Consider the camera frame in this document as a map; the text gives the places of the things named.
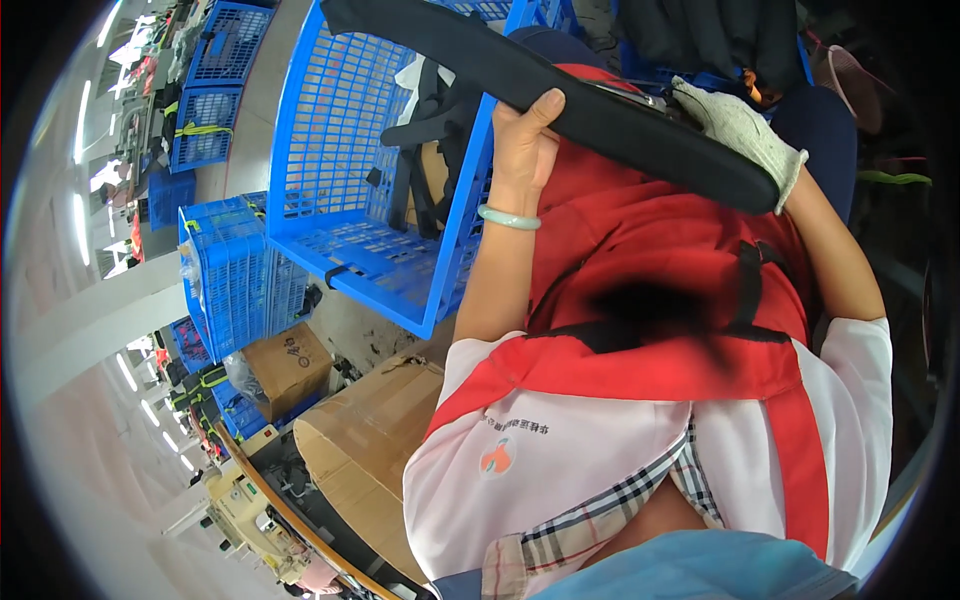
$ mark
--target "wrist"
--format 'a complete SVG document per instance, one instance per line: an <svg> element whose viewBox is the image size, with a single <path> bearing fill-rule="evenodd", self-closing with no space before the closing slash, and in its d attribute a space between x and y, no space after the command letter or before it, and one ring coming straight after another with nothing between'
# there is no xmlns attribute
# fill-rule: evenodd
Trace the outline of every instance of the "wrist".
<svg viewBox="0 0 960 600"><path fill-rule="evenodd" d="M487 206L518 217L536 217L540 190L522 189L493 177Z"/></svg>

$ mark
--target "hand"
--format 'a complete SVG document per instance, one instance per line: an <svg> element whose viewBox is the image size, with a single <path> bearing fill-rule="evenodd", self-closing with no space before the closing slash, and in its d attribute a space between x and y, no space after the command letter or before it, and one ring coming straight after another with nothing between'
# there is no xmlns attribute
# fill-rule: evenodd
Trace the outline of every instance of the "hand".
<svg viewBox="0 0 960 600"><path fill-rule="evenodd" d="M673 97L704 126L704 135L752 160L770 174L780 190L780 201L774 209L774 213L780 214L806 162L806 150L798 152L791 148L770 129L761 114L736 96L710 93L679 77L674 77L672 83Z"/></svg>
<svg viewBox="0 0 960 600"><path fill-rule="evenodd" d="M550 179L560 138L547 129L564 110L566 97L551 89L525 114L503 104L493 111L493 181L520 198L538 199Z"/></svg>

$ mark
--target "printed logo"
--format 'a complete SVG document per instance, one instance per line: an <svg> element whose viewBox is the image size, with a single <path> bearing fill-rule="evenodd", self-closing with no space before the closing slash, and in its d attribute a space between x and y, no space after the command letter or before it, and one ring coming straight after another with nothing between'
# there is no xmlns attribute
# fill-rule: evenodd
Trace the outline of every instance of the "printed logo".
<svg viewBox="0 0 960 600"><path fill-rule="evenodd" d="M515 456L514 440L510 436L500 438L492 451L480 457L480 474L486 477L502 475L514 463Z"/></svg>

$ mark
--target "bracelet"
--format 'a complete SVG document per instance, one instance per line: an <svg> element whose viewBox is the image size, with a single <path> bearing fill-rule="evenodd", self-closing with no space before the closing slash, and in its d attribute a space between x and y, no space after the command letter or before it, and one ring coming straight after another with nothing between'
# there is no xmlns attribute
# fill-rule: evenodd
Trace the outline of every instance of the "bracelet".
<svg viewBox="0 0 960 600"><path fill-rule="evenodd" d="M524 231L533 231L540 228L540 217L520 217L512 215L509 212L503 212L496 208L490 208L486 204L477 206L477 214L484 221L491 221L507 228L522 229Z"/></svg>

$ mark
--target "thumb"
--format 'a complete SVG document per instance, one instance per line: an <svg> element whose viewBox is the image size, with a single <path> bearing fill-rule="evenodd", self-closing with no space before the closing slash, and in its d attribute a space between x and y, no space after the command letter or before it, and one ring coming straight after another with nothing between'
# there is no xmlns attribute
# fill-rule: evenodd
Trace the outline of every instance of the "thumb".
<svg viewBox="0 0 960 600"><path fill-rule="evenodd" d="M712 104L709 93L676 76L670 83L673 84L673 89L676 92L673 95L674 99L701 125L706 125L709 121L708 107Z"/></svg>
<svg viewBox="0 0 960 600"><path fill-rule="evenodd" d="M560 116L565 105L566 95L562 91L556 87L548 89L527 110L526 114L520 117L520 121L524 124L524 129L539 133L541 129L553 123Z"/></svg>

